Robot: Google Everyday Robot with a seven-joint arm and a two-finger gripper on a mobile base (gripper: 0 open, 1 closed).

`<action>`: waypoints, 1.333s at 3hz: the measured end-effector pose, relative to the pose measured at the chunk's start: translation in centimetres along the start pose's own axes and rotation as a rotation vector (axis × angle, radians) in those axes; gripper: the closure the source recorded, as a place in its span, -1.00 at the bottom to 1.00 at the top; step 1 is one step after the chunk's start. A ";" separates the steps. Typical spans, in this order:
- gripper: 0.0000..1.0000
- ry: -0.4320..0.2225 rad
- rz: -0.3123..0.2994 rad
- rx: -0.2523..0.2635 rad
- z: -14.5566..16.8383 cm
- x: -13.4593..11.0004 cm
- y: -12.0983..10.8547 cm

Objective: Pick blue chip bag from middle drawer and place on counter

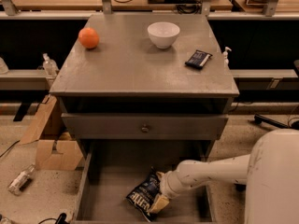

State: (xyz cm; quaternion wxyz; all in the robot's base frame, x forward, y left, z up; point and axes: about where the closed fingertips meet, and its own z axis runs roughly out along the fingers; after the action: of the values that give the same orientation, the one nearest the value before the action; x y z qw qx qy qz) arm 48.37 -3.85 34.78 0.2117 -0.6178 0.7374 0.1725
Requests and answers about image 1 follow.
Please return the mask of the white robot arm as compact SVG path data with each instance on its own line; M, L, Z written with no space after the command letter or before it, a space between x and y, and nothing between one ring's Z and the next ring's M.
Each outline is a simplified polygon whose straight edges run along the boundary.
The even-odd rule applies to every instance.
M249 155L182 161L162 175L149 211L157 214L170 200L213 180L246 186L244 224L299 224L299 131L266 133Z

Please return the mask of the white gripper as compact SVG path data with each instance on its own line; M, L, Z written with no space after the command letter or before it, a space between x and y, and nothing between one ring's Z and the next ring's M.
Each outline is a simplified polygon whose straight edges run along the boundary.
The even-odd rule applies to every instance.
M165 209L169 203L169 199L177 198L183 191L184 187L178 178L178 170L168 171L167 173L156 172L160 181L160 191L148 212L151 214L158 214Z

